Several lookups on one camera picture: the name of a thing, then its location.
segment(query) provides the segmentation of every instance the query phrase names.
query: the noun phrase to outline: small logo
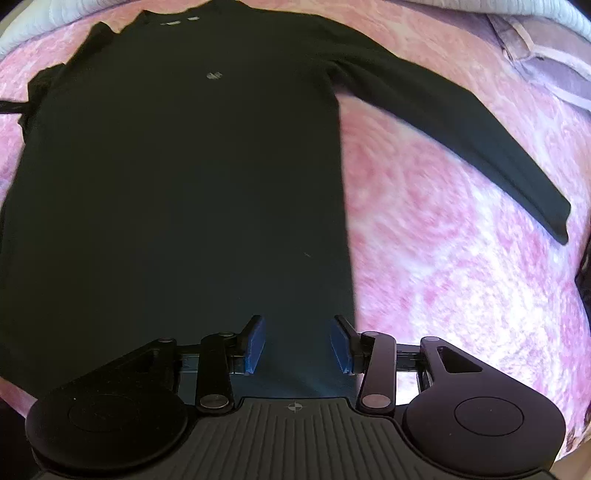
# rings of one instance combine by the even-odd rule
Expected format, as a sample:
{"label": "small logo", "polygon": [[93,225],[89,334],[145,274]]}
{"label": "small logo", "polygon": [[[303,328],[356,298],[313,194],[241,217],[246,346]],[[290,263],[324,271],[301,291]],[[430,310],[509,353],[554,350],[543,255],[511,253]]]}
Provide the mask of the small logo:
{"label": "small logo", "polygon": [[301,403],[293,402],[290,403],[287,408],[289,408],[293,413],[298,413],[304,406]]}

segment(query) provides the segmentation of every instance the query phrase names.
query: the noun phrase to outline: round black disc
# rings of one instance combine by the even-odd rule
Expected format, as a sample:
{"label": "round black disc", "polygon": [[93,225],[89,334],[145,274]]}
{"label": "round black disc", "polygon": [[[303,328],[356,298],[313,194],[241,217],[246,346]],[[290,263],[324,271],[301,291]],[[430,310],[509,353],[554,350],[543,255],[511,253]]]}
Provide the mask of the round black disc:
{"label": "round black disc", "polygon": [[187,421],[184,403],[163,387],[105,384],[54,391],[25,426],[35,452],[57,469],[104,475],[164,455]]}

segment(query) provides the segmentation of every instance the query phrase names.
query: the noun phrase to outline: white pillow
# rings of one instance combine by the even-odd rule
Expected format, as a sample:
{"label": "white pillow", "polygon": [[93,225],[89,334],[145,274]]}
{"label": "white pillow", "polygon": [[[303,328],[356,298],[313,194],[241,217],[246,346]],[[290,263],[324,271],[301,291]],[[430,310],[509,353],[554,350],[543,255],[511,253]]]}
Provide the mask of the white pillow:
{"label": "white pillow", "polygon": [[33,37],[128,1],[130,0],[33,0],[2,33],[0,60]]}

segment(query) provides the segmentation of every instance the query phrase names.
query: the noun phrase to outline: black strap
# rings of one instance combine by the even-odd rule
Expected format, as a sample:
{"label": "black strap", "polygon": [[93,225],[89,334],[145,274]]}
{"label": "black strap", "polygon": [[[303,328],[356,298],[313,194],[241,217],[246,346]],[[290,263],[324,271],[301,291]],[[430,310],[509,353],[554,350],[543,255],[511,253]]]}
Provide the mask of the black strap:
{"label": "black strap", "polygon": [[0,113],[25,113],[29,102],[13,102],[10,100],[0,100]]}

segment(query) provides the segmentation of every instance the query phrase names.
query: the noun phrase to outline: shirt sleeve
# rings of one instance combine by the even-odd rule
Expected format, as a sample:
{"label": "shirt sleeve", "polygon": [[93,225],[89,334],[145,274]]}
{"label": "shirt sleeve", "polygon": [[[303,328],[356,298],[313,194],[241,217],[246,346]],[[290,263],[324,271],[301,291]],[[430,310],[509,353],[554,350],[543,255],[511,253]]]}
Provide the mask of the shirt sleeve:
{"label": "shirt sleeve", "polygon": [[480,170],[559,243],[570,203],[470,91],[398,58],[362,33],[315,18],[310,48],[334,82],[405,120]]}

